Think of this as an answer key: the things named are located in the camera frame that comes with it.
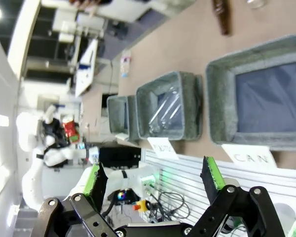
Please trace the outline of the black green-padded right gripper finger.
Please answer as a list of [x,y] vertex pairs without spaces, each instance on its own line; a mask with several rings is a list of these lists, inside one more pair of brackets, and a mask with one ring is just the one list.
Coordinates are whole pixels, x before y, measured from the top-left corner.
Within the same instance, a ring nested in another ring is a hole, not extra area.
[[249,237],[283,237],[285,235],[266,188],[249,191],[226,184],[213,157],[204,157],[200,177],[210,206],[190,230],[191,237],[216,237],[229,218],[238,218]]

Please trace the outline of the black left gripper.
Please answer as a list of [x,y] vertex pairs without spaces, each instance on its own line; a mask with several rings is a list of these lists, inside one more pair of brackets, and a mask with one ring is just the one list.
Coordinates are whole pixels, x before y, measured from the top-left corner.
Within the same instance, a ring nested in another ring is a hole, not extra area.
[[[64,148],[70,145],[60,121],[42,122],[47,147]],[[70,195],[64,201],[48,198],[37,216],[38,237],[66,237],[73,225],[82,224],[92,237],[116,237],[117,233],[101,215],[108,177],[101,164],[94,165],[85,190]]]

